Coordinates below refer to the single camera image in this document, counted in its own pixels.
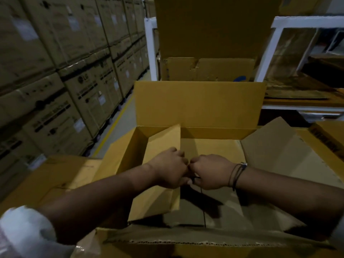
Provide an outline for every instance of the yellow floor line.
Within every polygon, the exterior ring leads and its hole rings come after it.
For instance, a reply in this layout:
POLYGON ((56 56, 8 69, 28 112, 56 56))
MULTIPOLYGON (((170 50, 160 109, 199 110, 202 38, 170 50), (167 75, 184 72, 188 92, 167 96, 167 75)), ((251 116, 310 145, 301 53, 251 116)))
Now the yellow floor line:
POLYGON ((116 118, 115 122, 112 124, 111 128, 109 129, 109 131, 107 132, 106 136, 103 138, 103 140, 101 141, 101 143, 99 144, 98 148, 96 149, 96 151, 93 153, 92 157, 95 157, 98 155, 98 153, 100 152, 101 148, 104 146, 104 143, 108 140, 110 134, 113 132, 114 128, 116 127, 116 125, 118 124, 118 121, 120 120, 120 118, 122 117, 122 115, 124 114, 125 110, 127 109, 127 107, 129 106, 129 104, 132 101, 133 96, 131 96, 131 98, 127 101, 126 105, 124 106, 124 108, 121 110, 121 112, 119 113, 118 117, 116 118))

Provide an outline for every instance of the person's left hand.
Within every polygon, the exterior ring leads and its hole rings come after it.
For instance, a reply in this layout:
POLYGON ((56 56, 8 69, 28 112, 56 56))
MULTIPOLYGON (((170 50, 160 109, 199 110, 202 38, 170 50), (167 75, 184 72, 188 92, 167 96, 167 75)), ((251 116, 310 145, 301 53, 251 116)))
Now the person's left hand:
POLYGON ((157 185, 171 189, 192 184, 192 180, 185 177, 188 173, 187 164, 184 152, 175 147, 161 152, 147 162, 155 173, 157 185))

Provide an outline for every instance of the forearm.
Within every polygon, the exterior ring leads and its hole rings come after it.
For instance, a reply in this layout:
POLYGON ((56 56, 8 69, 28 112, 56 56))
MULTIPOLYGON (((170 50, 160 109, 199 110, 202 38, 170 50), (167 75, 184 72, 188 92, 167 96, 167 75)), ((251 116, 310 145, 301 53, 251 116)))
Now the forearm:
POLYGON ((236 188, 264 198, 305 224, 330 235, 344 211, 341 188, 247 167, 236 188))
POLYGON ((108 218, 121 201, 155 183, 153 170, 142 165, 74 189, 37 210, 53 224, 59 243, 73 245, 108 218))

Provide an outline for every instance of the person's left arm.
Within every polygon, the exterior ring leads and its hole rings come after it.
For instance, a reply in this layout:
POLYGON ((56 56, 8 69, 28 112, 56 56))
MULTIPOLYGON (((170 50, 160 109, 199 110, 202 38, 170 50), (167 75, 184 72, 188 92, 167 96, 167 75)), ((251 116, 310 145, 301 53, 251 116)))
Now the person's left arm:
POLYGON ((187 164, 184 152, 172 147, 146 164, 74 189, 37 211, 54 226, 58 243, 75 245, 108 218, 121 201, 155 185, 177 188, 191 184, 191 179, 184 177, 187 164))

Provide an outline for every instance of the white sleeve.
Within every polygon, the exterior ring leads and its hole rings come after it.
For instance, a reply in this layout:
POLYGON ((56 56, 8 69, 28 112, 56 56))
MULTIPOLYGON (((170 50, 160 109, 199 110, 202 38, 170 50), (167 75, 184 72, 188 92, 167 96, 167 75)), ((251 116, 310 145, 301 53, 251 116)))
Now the white sleeve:
POLYGON ((69 258, 75 248, 57 243, 50 221, 25 206, 7 210, 0 219, 0 230, 22 258, 69 258))
POLYGON ((344 253, 344 216, 340 219, 337 227, 333 230, 329 242, 338 251, 344 253))

